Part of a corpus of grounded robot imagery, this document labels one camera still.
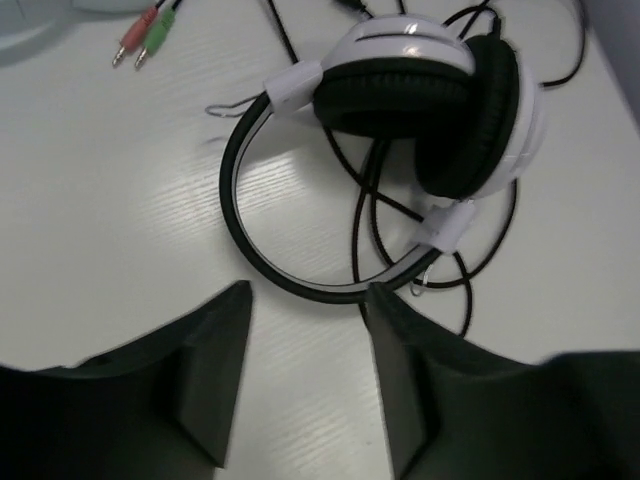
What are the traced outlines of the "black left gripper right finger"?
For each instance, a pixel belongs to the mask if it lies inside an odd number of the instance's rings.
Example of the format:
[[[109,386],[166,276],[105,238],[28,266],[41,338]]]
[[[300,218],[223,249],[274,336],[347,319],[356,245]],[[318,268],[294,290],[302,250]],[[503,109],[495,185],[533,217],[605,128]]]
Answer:
[[[502,357],[413,310],[366,295],[397,479],[635,479],[639,355]]]

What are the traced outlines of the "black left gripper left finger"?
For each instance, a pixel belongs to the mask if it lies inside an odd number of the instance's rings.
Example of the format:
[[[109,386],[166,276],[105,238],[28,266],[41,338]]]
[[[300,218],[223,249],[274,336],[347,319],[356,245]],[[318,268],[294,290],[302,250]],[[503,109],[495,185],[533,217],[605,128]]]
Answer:
[[[239,281],[75,367],[3,367],[2,477],[212,478],[226,463],[251,315]]]

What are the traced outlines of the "white black headphones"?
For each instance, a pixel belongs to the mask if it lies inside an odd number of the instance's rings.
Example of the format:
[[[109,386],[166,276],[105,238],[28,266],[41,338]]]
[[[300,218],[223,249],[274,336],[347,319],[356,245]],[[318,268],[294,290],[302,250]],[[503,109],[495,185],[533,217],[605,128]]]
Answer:
[[[544,135],[543,92],[501,23],[461,39],[424,16],[384,15],[352,27],[322,60],[301,61],[266,80],[225,147],[219,198],[245,259],[283,290],[314,302],[356,304],[365,280],[318,284],[272,263],[241,220],[237,183],[244,155],[274,116],[311,108],[320,125],[376,142],[409,139],[423,191],[448,201],[421,223],[413,247],[376,276],[392,289],[453,252],[479,199],[518,179]]]

